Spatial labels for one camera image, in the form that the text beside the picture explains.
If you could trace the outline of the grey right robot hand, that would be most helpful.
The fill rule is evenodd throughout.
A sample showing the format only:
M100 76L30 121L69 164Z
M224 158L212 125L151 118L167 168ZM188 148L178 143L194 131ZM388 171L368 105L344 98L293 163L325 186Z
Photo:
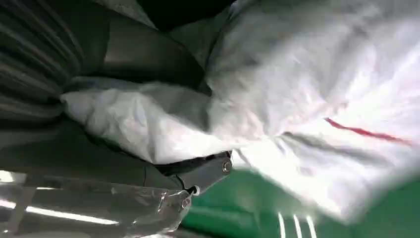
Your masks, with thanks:
M204 193L229 174L227 153L154 166L87 133L59 101L79 88L75 76L195 89L202 75L184 47L123 15L54 15L8 3L0 11L0 167Z

